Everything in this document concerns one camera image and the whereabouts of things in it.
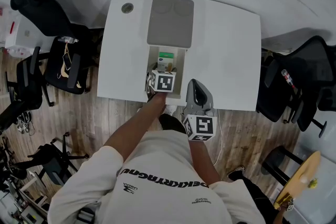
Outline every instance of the round hole in desk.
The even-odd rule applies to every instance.
[[[133,4],[132,3],[126,3],[123,4],[121,7],[121,11],[123,13],[130,13],[133,10]]]

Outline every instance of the person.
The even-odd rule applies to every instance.
[[[244,171],[245,167],[239,166],[230,173],[228,173],[227,177],[234,182],[237,180],[244,181],[245,186],[252,196],[252,199],[254,200],[257,208],[264,217],[266,224],[290,224],[283,217],[284,213],[286,212],[286,205],[284,204],[280,207],[280,210],[276,210],[269,198],[261,191],[261,189],[243,175]]]
[[[161,115],[165,99],[157,93],[82,164],[52,198],[49,224],[76,223],[87,207],[102,224],[265,223],[244,182],[222,182],[205,144]],[[156,118],[163,130],[147,132]]]

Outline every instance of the small package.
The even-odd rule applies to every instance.
[[[174,54],[170,52],[159,52],[159,58],[157,61],[157,70],[159,71],[172,71]]]

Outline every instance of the hand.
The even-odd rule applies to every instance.
[[[166,92],[158,92],[153,99],[160,101],[160,102],[164,102],[166,103],[166,98],[167,98],[167,93]]]
[[[279,211],[286,211],[287,208],[288,208],[288,202],[287,202],[287,201],[284,201],[284,202],[281,204],[281,206],[280,206],[280,208],[279,208]]]

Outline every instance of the white t-shirt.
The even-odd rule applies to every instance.
[[[264,224],[244,182],[207,186],[195,172],[187,136],[147,132],[123,162],[104,146],[53,197],[49,224],[73,224],[98,204],[99,224]]]

